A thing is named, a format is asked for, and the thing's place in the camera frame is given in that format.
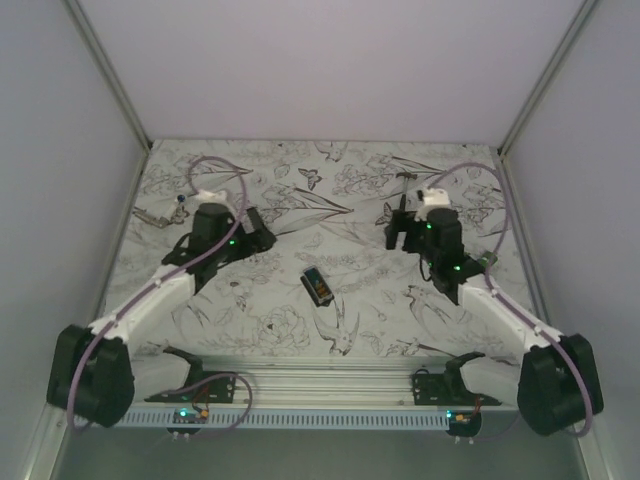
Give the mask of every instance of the purple cable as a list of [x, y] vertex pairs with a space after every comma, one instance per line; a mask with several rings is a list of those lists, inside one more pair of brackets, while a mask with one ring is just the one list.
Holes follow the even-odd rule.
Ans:
[[[198, 193], [198, 190], [193, 185], [192, 171], [200, 163], [202, 163], [204, 161], [210, 161], [210, 160], [214, 160], [214, 161], [217, 161], [217, 162], [224, 163], [225, 165], [231, 167], [231, 169], [233, 169], [236, 172], [236, 175], [238, 176], [238, 180], [240, 181], [240, 187], [242, 188], [242, 204], [240, 205], [240, 210], [238, 211], [238, 215], [236, 216], [235, 222], [233, 222], [233, 225], [231, 225], [231, 228], [229, 229], [227, 234], [224, 237], [222, 237], [222, 239], [218, 243], [216, 243], [213, 247], [211, 247], [209, 250], [204, 252], [202, 255], [200, 255], [200, 256], [194, 258], [193, 260], [185, 263], [181, 267], [177, 267], [176, 269], [171, 270], [166, 275], [160, 277], [160, 282], [161, 283], [169, 280], [170, 278], [174, 277], [175, 275], [178, 275], [179, 273], [184, 272], [187, 268], [195, 265], [196, 263], [201, 262], [205, 258], [207, 258], [210, 255], [212, 255], [215, 252], [217, 252], [233, 236], [235, 231], [240, 226], [240, 222], [242, 221], [242, 218], [244, 217], [244, 215], [247, 212], [247, 205], [249, 203], [249, 194], [247, 193], [247, 186], [244, 183], [244, 179], [242, 178], [242, 174], [240, 173], [240, 171], [236, 168], [236, 166], [234, 164], [232, 164], [228, 160], [225, 160], [224, 158], [220, 158], [220, 157], [200, 157], [198, 160], [193, 162], [189, 166], [189, 170], [187, 171], [187, 180], [189, 182], [189, 186], [194, 190], [194, 192]], [[129, 300], [125, 304], [125, 306], [122, 307], [116, 313], [115, 320], [109, 321], [109, 322], [107, 322], [105, 324], [105, 326], [102, 328], [102, 330], [100, 330], [100, 332], [98, 332], [98, 334], [93, 338], [93, 340], [91, 340], [91, 343], [89, 343], [89, 346], [87, 347], [87, 349], [84, 351], [84, 353], [80, 357], [80, 361], [78, 362], [78, 366], [76, 367], [76, 370], [73, 373], [73, 378], [71, 379], [71, 387], [69, 388], [69, 395], [67, 397], [67, 424], [69, 425], [69, 427], [71, 427], [72, 431], [82, 432], [84, 430], [83, 428], [78, 428], [78, 426], [76, 425], [75, 419], [74, 419], [73, 410], [74, 410], [74, 406], [75, 406], [75, 403], [76, 403], [76, 395], [78, 393], [78, 385], [80, 383], [80, 377], [82, 376], [83, 370], [87, 366], [87, 362], [89, 361], [89, 358], [91, 357], [91, 354], [95, 350], [95, 348], [98, 345], [98, 343], [100, 343], [100, 341], [107, 334], [107, 332], [109, 330], [111, 330], [122, 319], [122, 317], [124, 317], [127, 314], [127, 312], [129, 312], [133, 307], [135, 307], [138, 304], [138, 302], [140, 302], [140, 300], [142, 300], [144, 297], [146, 297], [151, 291], [155, 290], [156, 288], [158, 288], [158, 285], [156, 285], [155, 283], [150, 283], [145, 288], [140, 290], [136, 294], [136, 296], [134, 296], [131, 300]]]
[[[498, 243], [496, 244], [496, 246], [493, 249], [493, 252], [491, 254], [492, 258], [497, 258], [498, 250], [500, 249], [500, 247], [502, 246], [502, 243], [504, 242], [505, 236], [507, 235], [507, 230], [509, 228], [509, 223], [511, 222], [511, 208], [512, 208], [511, 204], [509, 203], [509, 199], [507, 198], [507, 195], [506, 195], [506, 189], [505, 189], [505, 186], [504, 186], [504, 182], [502, 181], [502, 178], [498, 174], [497, 170], [489, 168], [486, 165], [483, 165], [483, 164], [478, 163], [478, 162], [462, 163], [460, 165], [456, 165], [453, 168], [450, 168], [449, 170], [447, 170], [446, 172], [444, 172], [440, 176], [438, 176], [438, 178], [436, 178], [433, 182], [431, 182], [429, 184], [429, 188], [434, 188], [443, 178], [445, 178], [448, 175], [452, 174], [456, 170], [460, 170], [462, 168], [467, 168], [467, 167], [477, 167], [477, 168], [480, 168], [482, 170], [486, 170], [487, 172], [491, 173], [496, 178], [496, 180], [498, 180], [498, 184], [500, 185], [500, 189], [502, 190], [502, 194], [503, 194], [503, 197], [504, 197], [504, 205], [505, 205], [505, 208], [504, 208], [504, 211], [505, 211], [504, 228], [502, 229], [502, 232], [500, 232], [500, 237], [498, 238]], [[487, 288], [489, 290], [497, 290], [495, 288], [495, 285], [491, 281], [491, 275], [490, 275], [491, 267], [492, 267], [492, 264], [491, 264], [491, 262], [489, 262], [488, 266], [487, 266], [487, 269], [485, 270], [485, 275], [484, 275], [485, 283], [486, 283]], [[520, 310], [515, 305], [513, 305], [511, 302], [509, 302], [509, 300], [507, 300], [499, 291], [497, 292], [495, 297], [498, 299], [498, 301], [500, 301], [500, 303], [502, 303], [511, 313], [513, 313], [525, 325], [527, 325], [532, 330], [535, 329], [535, 327], [536, 327], [535, 323], [533, 323], [531, 320], [529, 320], [529, 318], [527, 318], [526, 315], [523, 315], [522, 312], [520, 312]], [[591, 397], [589, 397], [589, 392], [587, 390], [587, 386], [584, 383], [584, 379], [582, 378], [582, 375], [580, 375], [580, 372], [578, 371], [578, 367], [576, 367], [575, 363], [573, 363], [573, 360], [571, 360], [571, 357], [569, 357], [569, 354], [564, 350], [564, 348], [562, 348], [560, 346], [560, 344], [553, 337], [551, 337], [547, 332], [545, 332], [544, 330], [540, 332], [540, 335], [547, 342], [549, 342], [549, 344], [562, 357], [564, 362], [569, 367], [569, 370], [571, 371], [571, 374], [575, 378], [576, 383], [578, 384], [578, 389], [580, 390], [580, 394], [582, 395], [582, 400], [584, 402], [584, 407], [585, 407], [585, 422], [584, 422], [584, 425], [583, 425], [583, 427], [582, 427], [582, 429], [580, 431], [575, 432], [575, 433], [571, 432], [571, 434], [575, 435], [576, 437], [584, 437], [591, 430], [591, 425], [593, 423], [593, 406], [591, 405]]]
[[238, 428], [238, 426], [245, 421], [245, 419], [249, 415], [249, 412], [251, 411], [251, 407], [253, 406], [253, 390], [251, 389], [251, 385], [249, 385], [249, 382], [243, 376], [238, 375], [237, 373], [216, 373], [215, 375], [211, 375], [203, 380], [200, 380], [197, 383], [194, 383], [193, 385], [189, 385], [188, 387], [180, 388], [178, 390], [163, 392], [163, 393], [170, 393], [172, 395], [180, 395], [181, 393], [190, 392], [191, 390], [195, 390], [196, 388], [206, 385], [207, 383], [217, 380], [219, 378], [235, 378], [237, 380], [240, 380], [242, 383], [244, 383], [244, 386], [247, 387], [247, 392], [249, 393], [249, 401], [247, 402], [247, 408], [245, 408], [244, 412], [242, 412], [242, 415], [240, 415], [238, 419], [228, 427], [224, 427], [220, 430], [209, 432], [209, 434], [200, 433], [198, 434], [198, 438], [217, 437], [218, 435], [222, 435], [224, 433], [230, 432], [231, 430]]

